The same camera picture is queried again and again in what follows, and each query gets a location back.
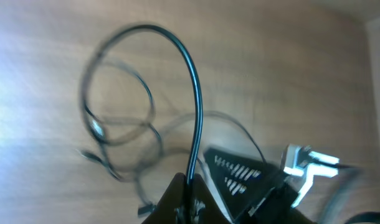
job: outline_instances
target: black device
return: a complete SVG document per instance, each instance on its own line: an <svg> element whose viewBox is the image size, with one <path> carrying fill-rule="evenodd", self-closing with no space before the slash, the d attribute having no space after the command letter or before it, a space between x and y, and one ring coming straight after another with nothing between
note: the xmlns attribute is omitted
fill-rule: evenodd
<svg viewBox="0 0 380 224"><path fill-rule="evenodd" d="M169 128L160 132L157 131L151 124L155 117L155 107L150 89L136 70L123 62L118 62L116 64L118 67L138 79L144 86L151 106L145 120L138 118L122 119L121 123L132 126L137 124L137 127L124 136L117 139L110 139L105 124L111 121L101 119L92 113L88 106L88 89L95 70L103 63L103 59L108 51L126 36L145 30L161 34L170 40L180 51L188 67L193 85L195 113L187 114L182 118L174 120ZM261 161L259 161L244 156L229 154L213 147L204 153L211 179L225 203L232 222L241 224L313 223L292 206L294 200L298 197L298 192L289 184L288 179L290 176L284 172L283 167L279 168L273 164L269 164L265 160L260 148L248 131L238 121L227 114L217 111L207 111L204 113L202 109L201 85L199 83L196 67L185 46L170 31L157 25L135 24L124 27L114 33L99 46L90 59L84 71L83 81L80 86L80 100L81 114L85 127L98 143L101 153L101 156L97 156L90 151L83 151L82 155L93 162L101 164L116 180L121 182L133 181L136 184L138 195L145 204L144 207L139 209L138 214L151 212L143 223L230 223L225 216L223 216L221 210L215 203L202 177L195 174L194 171L197 161L203 166L202 161L197 155L201 141L202 121L204 117L223 119L239 127L249 137L261 156ZM195 117L195 125L186 174L176 174L161 200L157 205L154 205L146 198L145 191L139 181L140 175L145 169L155 165L163 156L187 153L186 150L167 152L163 146L163 134L170 132L171 128L192 119L192 117ZM143 134L147 129L152 130L156 137L157 145L159 146L157 158L151 160L141 159L137 166L126 170L125 172L130 173L130 177L132 178L121 175L110 162L108 147L125 144ZM298 154L293 154L293 156L297 156L298 160L296 160L296 164L292 165L300 166L302 169L307 169L308 165L312 163L334 167L335 169L350 168L321 162L313 157L311 152L307 150L300 150ZM336 198L337 195L333 196L330 202L335 202ZM330 214L330 212L327 212L330 210L332 210L332 204L328 203L324 214ZM325 219L323 220L324 221L320 222L320 224L327 223ZM360 217L350 219L348 223L357 223L366 220L377 220L378 222L380 221L380 213L362 214Z"/></svg>

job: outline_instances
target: brown surface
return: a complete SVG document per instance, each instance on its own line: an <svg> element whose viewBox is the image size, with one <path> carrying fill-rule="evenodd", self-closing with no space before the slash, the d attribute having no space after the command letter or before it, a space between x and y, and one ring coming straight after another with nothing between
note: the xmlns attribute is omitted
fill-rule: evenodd
<svg viewBox="0 0 380 224"><path fill-rule="evenodd" d="M129 22L153 21L186 44L197 65L205 109L229 113L255 136L268 160L288 143L311 144L367 168L342 220L380 209L379 146L366 36L358 24L303 1L0 1L0 223L139 223L132 184L122 184L76 149L97 150L78 112L80 74L95 46ZM156 34L119 44L156 100L157 128L193 111L180 54ZM92 89L98 114L146 114L139 84L100 69ZM189 148L192 124L168 146ZM114 135L120 128L111 130ZM113 150L133 162L151 135ZM207 120L214 143L257 153L236 129ZM164 160L143 183L154 201L186 156ZM300 206L310 218L335 180L318 179Z"/></svg>

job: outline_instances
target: wood grain surface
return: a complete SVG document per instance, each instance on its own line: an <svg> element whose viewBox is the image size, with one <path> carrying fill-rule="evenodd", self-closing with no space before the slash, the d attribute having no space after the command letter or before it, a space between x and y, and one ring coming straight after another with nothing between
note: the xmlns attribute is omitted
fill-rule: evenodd
<svg viewBox="0 0 380 224"><path fill-rule="evenodd" d="M80 119L78 92L95 47L132 22L173 31L197 66L205 110L241 121L270 162L290 143L312 145L365 169L340 220L380 210L380 154L366 34L362 25L308 1L0 0L0 224L141 223L131 183L78 154L97 152ZM162 128L194 110L186 65L169 41L140 33L108 59L136 68L153 92ZM91 89L100 116L146 116L141 85L101 66ZM190 148L193 122L166 137ZM132 127L110 127L118 136ZM134 164L153 136L110 149ZM206 118L201 150L215 144L258 157L231 125ZM157 202L187 155L164 159L142 183ZM317 178L300 210L316 220L340 178Z"/></svg>

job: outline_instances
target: wooden floor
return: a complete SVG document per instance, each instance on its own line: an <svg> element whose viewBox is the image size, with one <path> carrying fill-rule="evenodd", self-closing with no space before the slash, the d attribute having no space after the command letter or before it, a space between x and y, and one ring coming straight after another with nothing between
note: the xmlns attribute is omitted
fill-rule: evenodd
<svg viewBox="0 0 380 224"><path fill-rule="evenodd" d="M85 160L97 152L80 119L81 74L94 48L114 30L151 21L173 31L197 66L205 110L241 121L265 157L279 163L289 143L365 168L341 220L380 210L380 155L366 34L361 25L308 1L0 0L0 224L141 223L135 187ZM153 33L131 36L108 55L136 68L156 102L162 128L194 110L180 54ZM91 106L103 116L146 116L141 85L100 67ZM192 123L166 147L189 149ZM128 127L112 127L117 136ZM111 149L132 164L151 133ZM216 144L258 157L229 124L206 118L201 150ZM187 156L165 159L142 179L157 202ZM338 179L317 178L300 210L316 220Z"/></svg>

